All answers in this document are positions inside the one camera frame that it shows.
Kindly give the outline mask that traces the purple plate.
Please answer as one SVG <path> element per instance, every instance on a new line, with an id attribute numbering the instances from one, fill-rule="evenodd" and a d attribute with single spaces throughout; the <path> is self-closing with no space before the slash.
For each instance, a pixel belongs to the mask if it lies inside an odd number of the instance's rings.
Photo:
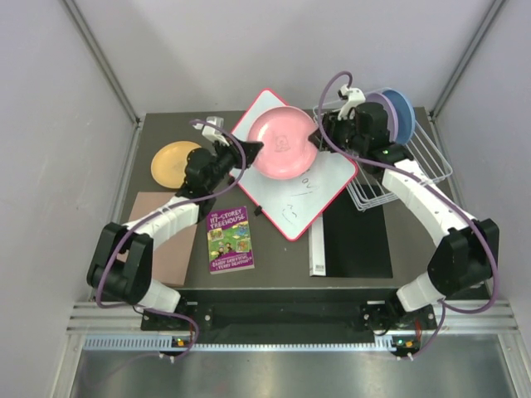
<path id="1" fill-rule="evenodd" d="M 398 134 L 398 117 L 397 111 L 390 99 L 380 93 L 371 93 L 366 96 L 366 101 L 380 104 L 387 112 L 387 131 L 389 132 L 389 141 L 395 143 Z"/>

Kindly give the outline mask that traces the aluminium front rail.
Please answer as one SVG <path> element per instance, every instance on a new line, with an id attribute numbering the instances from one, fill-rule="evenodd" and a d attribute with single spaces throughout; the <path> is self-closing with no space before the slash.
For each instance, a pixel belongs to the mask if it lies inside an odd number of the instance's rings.
<path id="1" fill-rule="evenodd" d="M 387 333 L 357 331 L 352 323 L 334 320 L 310 325 L 237 324 L 215 330 L 212 311 L 203 316 L 198 341 L 187 324 L 175 330 L 147 328 L 149 316 L 131 308 L 105 311 L 94 303 L 75 304 L 66 332 L 83 348 L 97 351 L 183 352 L 394 352 L 427 342 L 431 335 L 484 336 L 519 333 L 513 311 L 501 301 L 489 310 L 465 315 L 435 306 L 427 324 L 412 323 Z"/>

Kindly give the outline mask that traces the brown cardboard sheet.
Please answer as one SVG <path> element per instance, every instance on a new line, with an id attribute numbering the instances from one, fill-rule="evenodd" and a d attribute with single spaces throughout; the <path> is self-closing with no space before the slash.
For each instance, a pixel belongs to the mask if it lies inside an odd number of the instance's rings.
<path id="1" fill-rule="evenodd" d="M 139 192 L 129 215 L 129 221 L 145 217 L 171 199 L 171 192 Z M 183 287 L 192 254 L 197 226 L 179 231 L 161 244 L 153 253 L 152 277 L 170 287 Z"/>

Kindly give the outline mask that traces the pink plate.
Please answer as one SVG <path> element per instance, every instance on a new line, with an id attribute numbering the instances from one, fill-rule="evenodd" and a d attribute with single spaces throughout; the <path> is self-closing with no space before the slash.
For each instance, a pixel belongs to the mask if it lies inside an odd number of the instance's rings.
<path id="1" fill-rule="evenodd" d="M 247 140 L 263 143 L 253 162 L 265 177 L 288 180 L 306 172 L 318 149 L 309 141 L 316 123 L 303 110 L 292 106 L 269 109 L 252 124 Z"/>

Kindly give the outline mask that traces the yellow plate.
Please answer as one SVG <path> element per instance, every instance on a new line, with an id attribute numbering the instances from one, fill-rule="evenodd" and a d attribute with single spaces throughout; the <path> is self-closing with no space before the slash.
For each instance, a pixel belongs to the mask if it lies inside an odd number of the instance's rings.
<path id="1" fill-rule="evenodd" d="M 180 188 L 185 178 L 188 154 L 200 147 L 191 141 L 177 141 L 159 149 L 150 166 L 154 181 L 162 187 Z"/>

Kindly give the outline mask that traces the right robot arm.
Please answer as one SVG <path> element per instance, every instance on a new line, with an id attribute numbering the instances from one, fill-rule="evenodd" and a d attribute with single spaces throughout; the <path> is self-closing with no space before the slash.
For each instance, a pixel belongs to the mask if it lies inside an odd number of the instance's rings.
<path id="1" fill-rule="evenodd" d="M 315 116 L 319 149 L 362 165 L 421 222 L 436 247 L 426 271 L 385 300 L 384 313 L 393 326 L 406 328 L 418 310 L 487 279 L 497 280 L 499 227 L 458 207 L 405 145 L 391 141 L 381 104 L 364 102 L 345 116 L 318 106 Z"/>

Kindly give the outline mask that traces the white wire dish rack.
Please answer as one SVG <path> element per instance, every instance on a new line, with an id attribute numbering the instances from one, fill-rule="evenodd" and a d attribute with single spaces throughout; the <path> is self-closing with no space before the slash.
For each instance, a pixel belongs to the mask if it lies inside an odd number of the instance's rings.
<path id="1" fill-rule="evenodd" d="M 371 93 L 381 94 L 387 89 L 390 88 L 368 92 L 365 97 Z M 318 108 L 313 107 L 314 119 L 322 119 L 326 112 L 339 111 L 339 109 L 340 101 L 338 99 L 325 103 L 321 115 L 318 115 Z M 397 145 L 397 153 L 391 156 L 359 156 L 356 153 L 352 154 L 380 163 L 387 163 L 391 160 L 398 161 L 403 155 L 409 153 L 419 163 L 420 169 L 426 174 L 426 177 L 434 183 L 447 179 L 453 173 L 451 165 L 417 120 L 415 132 L 409 143 L 402 145 L 395 142 L 395 144 Z M 382 174 L 382 170 L 371 165 L 362 164 L 358 167 L 357 176 L 348 185 L 348 192 L 358 210 L 366 211 L 397 199 L 394 193 L 383 187 Z"/>

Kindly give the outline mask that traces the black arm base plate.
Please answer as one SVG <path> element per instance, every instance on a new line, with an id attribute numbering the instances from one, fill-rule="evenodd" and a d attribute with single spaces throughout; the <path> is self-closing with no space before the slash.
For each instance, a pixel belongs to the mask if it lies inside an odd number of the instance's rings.
<path id="1" fill-rule="evenodd" d="M 354 331 L 389 328 L 431 331 L 434 308 L 425 307 L 391 323 L 384 300 L 392 289 L 183 289 L 176 313 L 203 331 L 228 326 L 345 325 Z"/>

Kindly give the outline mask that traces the black flat box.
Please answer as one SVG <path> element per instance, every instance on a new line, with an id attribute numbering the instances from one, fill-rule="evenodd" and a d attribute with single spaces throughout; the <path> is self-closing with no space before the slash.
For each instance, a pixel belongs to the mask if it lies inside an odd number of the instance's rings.
<path id="1" fill-rule="evenodd" d="M 360 211 L 348 190 L 343 190 L 309 228 L 309 275 L 390 279 L 383 209 Z"/>

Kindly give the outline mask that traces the purple treehouse book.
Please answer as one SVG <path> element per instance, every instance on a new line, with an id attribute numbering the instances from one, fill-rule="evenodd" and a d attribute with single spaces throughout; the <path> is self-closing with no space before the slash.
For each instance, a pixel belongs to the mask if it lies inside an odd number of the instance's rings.
<path id="1" fill-rule="evenodd" d="M 210 274 L 255 267 L 250 224 L 245 206 L 209 213 L 206 227 Z"/>

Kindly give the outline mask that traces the blue plate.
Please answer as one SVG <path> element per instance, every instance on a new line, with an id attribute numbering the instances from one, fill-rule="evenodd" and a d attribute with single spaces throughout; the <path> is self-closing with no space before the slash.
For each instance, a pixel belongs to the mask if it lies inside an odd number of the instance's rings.
<path id="1" fill-rule="evenodd" d="M 396 143 L 406 145 L 409 143 L 416 127 L 416 115 L 411 101 L 400 91 L 387 89 L 382 92 L 394 106 L 397 113 L 398 132 Z"/>

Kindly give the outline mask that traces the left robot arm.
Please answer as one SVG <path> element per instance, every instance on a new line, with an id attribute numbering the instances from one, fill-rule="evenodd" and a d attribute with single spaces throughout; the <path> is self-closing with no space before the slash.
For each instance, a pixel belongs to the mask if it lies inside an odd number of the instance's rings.
<path id="1" fill-rule="evenodd" d="M 180 328 L 188 319 L 181 296 L 153 278 L 154 251 L 178 232 L 196 225 L 213 208 L 214 189 L 236 168 L 245 171 L 264 147 L 261 142 L 224 145 L 215 152 L 192 150 L 187 157 L 182 186 L 171 199 L 148 215 L 120 225 L 107 224 L 100 234 L 86 280 L 96 298 L 106 294 L 132 306 L 159 313 L 169 328 Z"/>

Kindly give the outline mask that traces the red-framed whiteboard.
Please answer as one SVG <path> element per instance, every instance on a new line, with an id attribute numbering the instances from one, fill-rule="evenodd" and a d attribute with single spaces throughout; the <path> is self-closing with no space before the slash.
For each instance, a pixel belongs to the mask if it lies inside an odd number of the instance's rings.
<path id="1" fill-rule="evenodd" d="M 256 119 L 267 110 L 281 106 L 290 105 L 274 91 L 262 90 L 236 124 L 233 135 L 248 141 L 249 130 Z M 342 155 L 318 150 L 311 167 L 298 177 L 271 179 L 262 175 L 252 163 L 238 185 L 281 234 L 293 241 L 300 238 L 357 172 L 354 163 Z"/>

